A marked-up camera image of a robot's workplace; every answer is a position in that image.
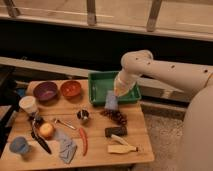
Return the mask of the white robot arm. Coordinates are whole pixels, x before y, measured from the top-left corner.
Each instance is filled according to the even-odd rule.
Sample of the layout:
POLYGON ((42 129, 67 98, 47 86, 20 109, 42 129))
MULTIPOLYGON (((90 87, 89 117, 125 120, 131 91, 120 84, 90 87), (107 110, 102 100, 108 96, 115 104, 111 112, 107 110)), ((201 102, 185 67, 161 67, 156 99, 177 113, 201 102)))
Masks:
POLYGON ((193 96, 183 123, 177 171, 213 171, 213 66, 153 59, 149 50, 125 53, 114 81, 117 96, 127 94, 142 75, 193 96))

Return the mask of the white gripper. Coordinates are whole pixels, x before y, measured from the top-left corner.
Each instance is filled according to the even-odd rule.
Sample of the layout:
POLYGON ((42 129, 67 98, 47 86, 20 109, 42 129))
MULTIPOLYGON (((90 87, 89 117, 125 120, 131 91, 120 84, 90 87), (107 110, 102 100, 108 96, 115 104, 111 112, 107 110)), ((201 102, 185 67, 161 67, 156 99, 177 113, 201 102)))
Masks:
POLYGON ((125 70, 118 72, 114 81, 114 94, 117 97, 126 95, 136 84, 137 75, 130 74, 125 70))

